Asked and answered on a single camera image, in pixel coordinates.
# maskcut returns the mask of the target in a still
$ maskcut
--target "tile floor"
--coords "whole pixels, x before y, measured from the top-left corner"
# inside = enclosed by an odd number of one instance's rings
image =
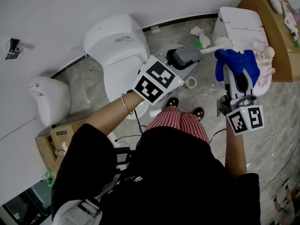
[[[146,32],[150,52],[155,54],[167,44],[188,45],[197,42],[198,38],[190,35],[190,30],[196,25],[203,28],[210,38],[215,21],[216,18],[194,20],[160,28],[159,33]],[[197,106],[204,108],[205,118],[202,123],[209,138],[215,132],[225,128],[224,116],[217,117],[216,115],[216,100],[225,92],[223,84],[215,79],[215,64],[213,54],[205,55],[191,73],[198,85],[192,90],[183,87],[175,94],[180,100],[179,109],[183,112],[192,111]],[[109,103],[104,89],[102,67],[92,58],[82,60],[58,75],[56,79],[68,83],[71,88],[71,114],[63,123],[86,118]],[[271,197],[282,192],[281,183],[288,177],[294,177],[293,183],[295,184],[297,178],[300,178],[298,174],[300,146],[296,148],[300,140],[299,94],[300,82],[272,83],[268,92],[259,97],[260,104],[263,105],[265,128],[243,136],[248,172],[258,173],[260,176],[262,224],[269,224],[276,214]],[[151,110],[161,107],[162,104],[158,104]],[[140,122],[142,125],[148,125],[152,119],[147,112],[140,118]],[[125,124],[130,134],[139,134],[135,120],[125,120]],[[114,133],[117,137],[127,135],[124,124],[121,123]],[[133,147],[138,140],[139,137],[133,137]],[[222,163],[225,162],[225,140],[226,132],[221,132],[211,143],[214,156]],[[131,146],[130,138],[124,138],[121,141]]]

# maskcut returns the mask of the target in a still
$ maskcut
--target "blue cloth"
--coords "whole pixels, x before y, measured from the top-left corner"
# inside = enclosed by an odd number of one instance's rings
[[[224,80],[223,66],[227,64],[234,75],[240,75],[245,69],[251,77],[253,87],[259,77],[260,71],[257,66],[255,56],[252,50],[245,50],[243,54],[232,49],[218,49],[215,51],[217,59],[216,79],[217,81]]]

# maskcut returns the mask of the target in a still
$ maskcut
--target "white toilet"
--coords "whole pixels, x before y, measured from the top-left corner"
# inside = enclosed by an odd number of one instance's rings
[[[37,77],[29,85],[42,123],[48,127],[63,120],[71,110],[69,85],[49,77]]]
[[[131,89],[150,56],[143,30],[129,15],[110,17],[94,25],[85,35],[84,50],[103,67],[105,91],[111,102]],[[143,116],[148,106],[142,102],[136,108],[137,116]],[[135,114],[127,118],[135,119]]]

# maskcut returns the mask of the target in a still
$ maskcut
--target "person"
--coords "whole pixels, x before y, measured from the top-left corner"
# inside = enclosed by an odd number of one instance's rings
[[[299,199],[292,198],[292,193],[287,185],[288,179],[283,183],[282,187],[285,189],[286,193],[286,205],[284,208],[280,206],[277,201],[277,196],[273,196],[272,200],[274,202],[277,215],[275,216],[276,225],[289,225],[292,224],[296,218],[295,211],[299,211],[300,201]]]
[[[70,218],[66,211],[85,199],[98,201],[95,225],[260,224],[259,179],[247,173],[242,136],[227,123],[224,167],[199,122],[204,110],[181,113],[174,97],[116,179],[117,156],[107,136],[142,101],[134,91],[122,94],[75,132],[52,188],[53,224]]]

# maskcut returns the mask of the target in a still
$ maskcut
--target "white wall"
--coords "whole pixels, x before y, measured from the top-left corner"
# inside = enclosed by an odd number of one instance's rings
[[[28,82],[44,72],[53,75],[82,56],[83,36],[94,23],[129,13],[147,27],[214,13],[221,6],[236,6],[239,1],[0,0],[0,139],[37,113],[36,104],[27,93]],[[16,60],[5,61],[2,51],[11,37],[34,44],[35,49],[20,54]],[[28,188],[45,171],[33,146],[34,137],[43,128],[35,120],[0,142],[0,205]]]

